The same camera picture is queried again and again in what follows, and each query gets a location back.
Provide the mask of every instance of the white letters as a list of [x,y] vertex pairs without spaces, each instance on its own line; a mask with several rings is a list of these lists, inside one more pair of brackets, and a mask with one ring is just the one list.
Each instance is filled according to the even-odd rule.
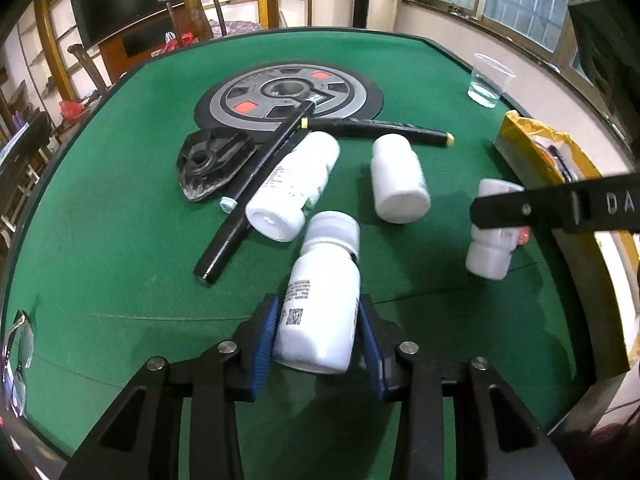
[[627,191],[626,197],[625,197],[625,213],[628,211],[629,208],[631,208],[631,211],[633,211],[634,213],[636,212],[634,201],[631,200],[631,195],[629,195],[629,192]]
[[609,210],[610,215],[615,214],[618,210],[618,199],[609,191],[607,191],[607,209]]

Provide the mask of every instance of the weight plate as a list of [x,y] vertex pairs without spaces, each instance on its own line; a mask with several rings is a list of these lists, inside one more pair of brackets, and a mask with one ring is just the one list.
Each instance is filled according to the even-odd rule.
[[372,119],[382,108],[380,89],[350,70],[325,63],[270,63],[229,77],[209,89],[194,111],[201,128],[232,126],[263,142],[287,113],[320,95],[314,117]]

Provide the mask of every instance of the eyeglasses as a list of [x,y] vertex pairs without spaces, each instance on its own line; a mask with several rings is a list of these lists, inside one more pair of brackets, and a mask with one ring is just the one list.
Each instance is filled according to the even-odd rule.
[[[12,372],[9,359],[14,346],[15,337],[20,333],[18,340],[18,363],[15,371]],[[2,346],[2,386],[4,399],[14,410],[17,416],[24,415],[24,407],[27,397],[27,389],[24,383],[22,372],[31,366],[33,357],[33,329],[29,321],[29,316],[23,310],[15,314],[14,324],[12,324],[6,335],[5,343]]]

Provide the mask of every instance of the metal bolt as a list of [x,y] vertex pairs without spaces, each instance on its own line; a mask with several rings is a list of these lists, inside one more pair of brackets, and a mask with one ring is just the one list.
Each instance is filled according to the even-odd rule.
[[218,352],[221,354],[232,354],[238,350],[238,345],[233,341],[223,341],[218,345]]
[[162,368],[164,368],[164,358],[158,356],[152,357],[151,359],[149,359],[149,361],[146,362],[146,367],[152,372],[161,370]]
[[417,354],[418,353],[418,345],[413,341],[402,341],[400,343],[400,351],[404,354]]
[[471,364],[473,368],[478,370],[486,370],[489,367],[489,361],[486,360],[486,357],[474,357],[471,359]]

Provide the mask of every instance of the bottle cap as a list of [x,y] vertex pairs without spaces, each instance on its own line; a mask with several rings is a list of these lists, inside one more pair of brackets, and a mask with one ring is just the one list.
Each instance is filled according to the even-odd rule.
[[373,143],[373,156],[410,152],[411,144],[402,135],[386,134]]
[[323,211],[313,216],[306,229],[300,255],[306,254],[316,244],[334,244],[360,259],[360,226],[349,215],[339,211]]
[[238,205],[238,201],[230,196],[223,196],[220,199],[220,208],[227,214],[230,214]]

